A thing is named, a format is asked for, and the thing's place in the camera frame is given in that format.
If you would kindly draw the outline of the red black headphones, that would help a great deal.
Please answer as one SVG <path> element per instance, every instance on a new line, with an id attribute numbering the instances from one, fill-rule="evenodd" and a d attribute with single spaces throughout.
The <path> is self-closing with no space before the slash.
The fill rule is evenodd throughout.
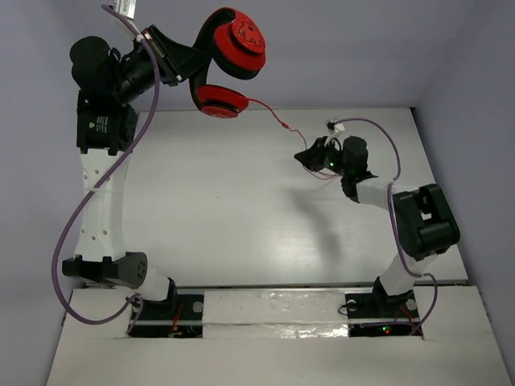
<path id="1" fill-rule="evenodd" d="M 231 7 L 214 11 L 204 22 L 193 47 L 207 52 L 207 63 L 189 78 L 192 100 L 210 117 L 236 118 L 249 106 L 249 98 L 224 86 L 208 82 L 211 62 L 227 75 L 252 80 L 265 67 L 266 40 L 258 25 Z"/>

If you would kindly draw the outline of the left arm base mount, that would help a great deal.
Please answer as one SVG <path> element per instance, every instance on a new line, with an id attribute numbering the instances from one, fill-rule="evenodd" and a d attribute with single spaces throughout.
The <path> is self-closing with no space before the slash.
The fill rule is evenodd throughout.
<path id="1" fill-rule="evenodd" d="M 174 309 L 144 301 L 129 332 L 131 338 L 195 339 L 203 337 L 203 294 L 178 294 Z"/>

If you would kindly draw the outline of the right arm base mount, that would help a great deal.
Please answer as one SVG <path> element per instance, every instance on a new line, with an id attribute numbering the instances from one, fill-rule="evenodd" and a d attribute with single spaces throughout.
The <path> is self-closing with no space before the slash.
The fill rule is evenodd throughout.
<path id="1" fill-rule="evenodd" d="M 383 305 L 372 293 L 345 294 L 337 312 L 347 318 L 351 338 L 422 335 L 413 291 Z"/>

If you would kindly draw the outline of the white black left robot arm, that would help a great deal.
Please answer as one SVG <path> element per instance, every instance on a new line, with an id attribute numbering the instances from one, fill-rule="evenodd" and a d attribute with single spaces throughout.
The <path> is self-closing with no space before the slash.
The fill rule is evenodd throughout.
<path id="1" fill-rule="evenodd" d="M 241 80 L 254 78 L 265 66 L 266 41 L 249 19 L 206 23 L 187 46 L 157 27 L 137 31 L 132 50 L 122 55 L 102 38 L 88 36 L 70 50 L 72 77 L 79 86 L 76 145 L 80 151 L 84 197 L 72 213 L 80 221 L 74 254 L 53 257 L 51 279 L 61 293 L 60 276 L 106 287 L 132 290 L 127 306 L 172 316 L 179 307 L 175 282 L 156 273 L 145 253 L 126 249 L 122 235 L 123 192 L 130 155 L 148 130 L 139 124 L 132 102 L 161 84 L 187 81 L 202 113 L 234 118 L 249 98 L 207 82 L 216 63 Z"/>

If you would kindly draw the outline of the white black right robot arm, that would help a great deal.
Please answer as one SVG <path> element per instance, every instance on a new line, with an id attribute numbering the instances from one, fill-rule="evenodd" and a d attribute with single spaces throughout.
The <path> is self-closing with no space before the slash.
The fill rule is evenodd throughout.
<path id="1" fill-rule="evenodd" d="M 367 142 L 355 136 L 343 142 L 317 138 L 295 159 L 310 172 L 327 169 L 340 177 L 344 195 L 354 203 L 387 211 L 397 253 L 375 279 L 367 302 L 378 317 L 391 318 L 413 295 L 417 280 L 437 283 L 429 265 L 460 240 L 459 226 L 439 185 L 398 190 L 393 180 L 379 179 L 369 170 Z"/>

